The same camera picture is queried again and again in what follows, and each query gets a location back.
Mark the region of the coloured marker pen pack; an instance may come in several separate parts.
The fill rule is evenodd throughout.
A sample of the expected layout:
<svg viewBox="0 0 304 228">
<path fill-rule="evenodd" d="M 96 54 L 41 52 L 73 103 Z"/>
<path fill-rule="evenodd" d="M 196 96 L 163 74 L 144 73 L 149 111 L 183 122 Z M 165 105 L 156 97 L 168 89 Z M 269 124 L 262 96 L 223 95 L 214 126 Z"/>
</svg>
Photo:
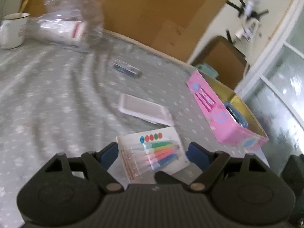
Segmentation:
<svg viewBox="0 0 304 228">
<path fill-rule="evenodd" d="M 143 183 L 158 171 L 172 175 L 190 164 L 175 127 L 118 136 L 116 142 L 129 183 Z"/>
</svg>

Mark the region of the blue transparent plastic case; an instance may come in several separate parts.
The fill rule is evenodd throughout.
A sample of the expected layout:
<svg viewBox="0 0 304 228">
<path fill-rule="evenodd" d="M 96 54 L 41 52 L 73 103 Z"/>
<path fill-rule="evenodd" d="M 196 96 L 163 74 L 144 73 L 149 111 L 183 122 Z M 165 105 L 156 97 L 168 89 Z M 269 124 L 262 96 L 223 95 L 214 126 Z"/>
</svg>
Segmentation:
<svg viewBox="0 0 304 228">
<path fill-rule="evenodd" d="M 223 102 L 225 108 L 230 113 L 230 115 L 233 117 L 233 119 L 241 125 L 243 128 L 248 128 L 248 122 L 244 118 L 244 116 L 236 109 L 230 102 L 225 101 Z"/>
</svg>

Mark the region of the pink tin box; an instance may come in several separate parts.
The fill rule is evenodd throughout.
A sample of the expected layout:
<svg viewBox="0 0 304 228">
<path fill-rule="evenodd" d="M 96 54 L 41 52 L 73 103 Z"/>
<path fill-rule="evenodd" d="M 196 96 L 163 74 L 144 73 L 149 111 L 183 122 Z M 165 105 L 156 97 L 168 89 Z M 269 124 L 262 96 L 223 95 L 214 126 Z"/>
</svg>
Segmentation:
<svg viewBox="0 0 304 228">
<path fill-rule="evenodd" d="M 192 73 L 187 86 L 218 142 L 247 150 L 258 150 L 268 142 L 262 126 L 233 90 L 198 70 Z M 244 116 L 248 128 L 243 128 L 233 119 L 223 104 L 225 101 L 230 102 Z"/>
</svg>

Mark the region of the white rectangular tray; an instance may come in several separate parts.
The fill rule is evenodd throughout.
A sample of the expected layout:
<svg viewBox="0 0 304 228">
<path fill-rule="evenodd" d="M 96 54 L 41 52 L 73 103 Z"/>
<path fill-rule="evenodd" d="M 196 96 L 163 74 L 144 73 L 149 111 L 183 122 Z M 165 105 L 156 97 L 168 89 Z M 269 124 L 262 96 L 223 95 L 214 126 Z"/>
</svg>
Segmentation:
<svg viewBox="0 0 304 228">
<path fill-rule="evenodd" d="M 174 121 L 167 107 L 128 94 L 120 94 L 118 109 L 151 123 L 173 126 Z"/>
</svg>

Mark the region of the grey floral tablecloth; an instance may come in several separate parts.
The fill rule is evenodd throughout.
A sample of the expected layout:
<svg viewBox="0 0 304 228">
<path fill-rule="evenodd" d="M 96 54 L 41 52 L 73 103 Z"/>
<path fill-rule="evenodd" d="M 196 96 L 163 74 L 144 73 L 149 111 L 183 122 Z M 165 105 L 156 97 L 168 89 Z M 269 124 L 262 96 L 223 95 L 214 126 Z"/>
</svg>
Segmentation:
<svg viewBox="0 0 304 228">
<path fill-rule="evenodd" d="M 115 70 L 114 60 L 138 68 L 140 78 Z M 167 107 L 184 147 L 197 142 L 243 157 L 246 149 L 215 139 L 186 84 L 193 71 L 110 35 L 87 53 L 36 40 L 1 50 L 1 227 L 22 225 L 17 194 L 56 153 L 79 157 L 119 135 L 158 129 L 121 113 L 121 93 Z"/>
</svg>

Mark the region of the teal plastic cup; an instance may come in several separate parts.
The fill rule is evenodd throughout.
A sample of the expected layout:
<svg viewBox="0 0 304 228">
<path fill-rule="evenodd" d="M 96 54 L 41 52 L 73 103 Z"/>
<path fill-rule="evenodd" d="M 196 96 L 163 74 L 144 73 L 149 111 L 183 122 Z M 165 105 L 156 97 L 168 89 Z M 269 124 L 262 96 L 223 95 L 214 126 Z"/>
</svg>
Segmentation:
<svg viewBox="0 0 304 228">
<path fill-rule="evenodd" d="M 219 75 L 218 75 L 218 72 L 213 68 L 211 67 L 210 65 L 206 64 L 206 63 L 203 63 L 203 64 L 197 64 L 195 66 L 200 72 L 216 79 Z"/>
</svg>

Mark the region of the blue pen blister pack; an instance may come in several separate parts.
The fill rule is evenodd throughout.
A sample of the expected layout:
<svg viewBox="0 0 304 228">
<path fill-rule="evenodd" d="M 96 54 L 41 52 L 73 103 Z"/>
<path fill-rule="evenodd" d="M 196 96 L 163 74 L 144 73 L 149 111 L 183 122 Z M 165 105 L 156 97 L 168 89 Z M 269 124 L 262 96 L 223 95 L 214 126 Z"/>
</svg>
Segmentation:
<svg viewBox="0 0 304 228">
<path fill-rule="evenodd" d="M 142 72 L 138 68 L 136 68 L 136 67 L 134 67 L 134 66 L 132 66 L 132 65 L 126 63 L 126 62 L 123 62 L 121 60 L 114 60 L 113 61 L 113 68 L 115 70 L 119 71 L 120 73 L 123 73 L 123 74 L 125 74 L 129 77 L 134 78 L 134 79 L 140 78 L 140 76 L 142 74 Z"/>
</svg>

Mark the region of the brown chair back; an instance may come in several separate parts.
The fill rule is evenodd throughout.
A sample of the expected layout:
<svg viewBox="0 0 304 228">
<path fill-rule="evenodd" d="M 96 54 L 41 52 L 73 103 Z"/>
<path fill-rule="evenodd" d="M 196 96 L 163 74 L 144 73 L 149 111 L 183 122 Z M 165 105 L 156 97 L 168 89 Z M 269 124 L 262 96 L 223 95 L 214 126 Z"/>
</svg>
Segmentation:
<svg viewBox="0 0 304 228">
<path fill-rule="evenodd" d="M 230 89 L 235 89 L 243 79 L 247 61 L 226 38 L 216 36 L 192 62 L 193 66 L 206 63 L 218 72 L 217 80 Z"/>
</svg>

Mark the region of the white power strip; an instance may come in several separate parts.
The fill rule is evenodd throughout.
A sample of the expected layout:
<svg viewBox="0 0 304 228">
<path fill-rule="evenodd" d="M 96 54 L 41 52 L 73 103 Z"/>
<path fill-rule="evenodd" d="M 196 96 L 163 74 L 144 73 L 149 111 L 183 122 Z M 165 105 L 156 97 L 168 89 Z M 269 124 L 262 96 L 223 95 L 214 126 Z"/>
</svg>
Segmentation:
<svg viewBox="0 0 304 228">
<path fill-rule="evenodd" d="M 257 33 L 257 30 L 259 29 L 259 26 L 260 26 L 259 20 L 255 18 L 251 18 L 249 21 L 244 23 L 242 25 L 242 28 L 240 28 L 235 33 L 235 39 L 239 41 L 243 39 L 245 39 L 248 42 L 252 41 Z"/>
</svg>

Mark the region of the clear plastic bag with cups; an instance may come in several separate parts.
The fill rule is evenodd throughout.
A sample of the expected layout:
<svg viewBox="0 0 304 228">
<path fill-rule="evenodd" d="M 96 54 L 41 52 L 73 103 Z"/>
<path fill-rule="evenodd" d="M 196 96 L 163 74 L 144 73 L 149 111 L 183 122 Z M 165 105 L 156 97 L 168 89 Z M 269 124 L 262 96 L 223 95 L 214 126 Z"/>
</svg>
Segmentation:
<svg viewBox="0 0 304 228">
<path fill-rule="evenodd" d="M 103 14 L 96 0 L 44 0 L 46 13 L 28 21 L 26 35 L 87 52 L 103 36 Z"/>
</svg>

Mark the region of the wood pattern board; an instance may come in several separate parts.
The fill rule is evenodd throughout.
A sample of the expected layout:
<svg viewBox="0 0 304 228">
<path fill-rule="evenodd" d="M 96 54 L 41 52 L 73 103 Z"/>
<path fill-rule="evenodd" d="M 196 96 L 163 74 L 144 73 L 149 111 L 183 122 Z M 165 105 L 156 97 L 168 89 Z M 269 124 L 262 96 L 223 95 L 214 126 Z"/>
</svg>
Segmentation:
<svg viewBox="0 0 304 228">
<path fill-rule="evenodd" d="M 227 0 L 96 0 L 104 26 L 187 61 Z"/>
</svg>

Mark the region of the white enamel mug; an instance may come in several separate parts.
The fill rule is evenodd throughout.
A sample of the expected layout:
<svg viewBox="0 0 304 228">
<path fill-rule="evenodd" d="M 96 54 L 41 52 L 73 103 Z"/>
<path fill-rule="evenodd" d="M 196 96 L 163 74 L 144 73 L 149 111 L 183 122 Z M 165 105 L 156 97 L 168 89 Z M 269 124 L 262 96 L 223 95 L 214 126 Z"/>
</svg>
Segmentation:
<svg viewBox="0 0 304 228">
<path fill-rule="evenodd" d="M 13 49 L 21 46 L 25 40 L 26 24 L 29 13 L 13 13 L 4 16 L 1 24 L 1 48 Z"/>
</svg>

